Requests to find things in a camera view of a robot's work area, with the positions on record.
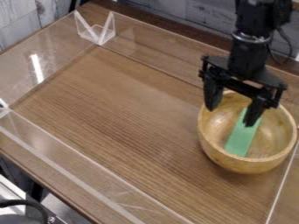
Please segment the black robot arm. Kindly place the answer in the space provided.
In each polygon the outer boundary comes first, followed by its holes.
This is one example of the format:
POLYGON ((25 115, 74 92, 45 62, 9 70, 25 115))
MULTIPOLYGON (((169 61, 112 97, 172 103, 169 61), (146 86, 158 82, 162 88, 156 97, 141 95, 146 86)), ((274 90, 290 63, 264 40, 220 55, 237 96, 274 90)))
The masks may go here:
POLYGON ((198 76, 202 81, 205 108, 213 110, 222 92, 229 89, 250 99, 242 118, 245 126, 254 125, 264 111, 278 106, 286 85, 266 70, 272 56, 269 44, 273 33, 289 23, 292 0, 234 0, 236 24, 226 57, 201 57, 198 76))

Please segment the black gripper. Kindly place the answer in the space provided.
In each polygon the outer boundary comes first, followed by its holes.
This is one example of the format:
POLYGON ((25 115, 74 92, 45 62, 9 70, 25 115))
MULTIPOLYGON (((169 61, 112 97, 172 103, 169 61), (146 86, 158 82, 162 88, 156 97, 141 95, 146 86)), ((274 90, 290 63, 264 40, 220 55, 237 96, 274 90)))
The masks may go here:
POLYGON ((252 127, 264 109, 276 108, 284 82, 266 70, 268 42, 241 32, 232 33, 228 57, 204 55, 198 76, 202 81, 204 104, 212 111, 220 104, 225 88, 250 99, 242 123, 252 127))

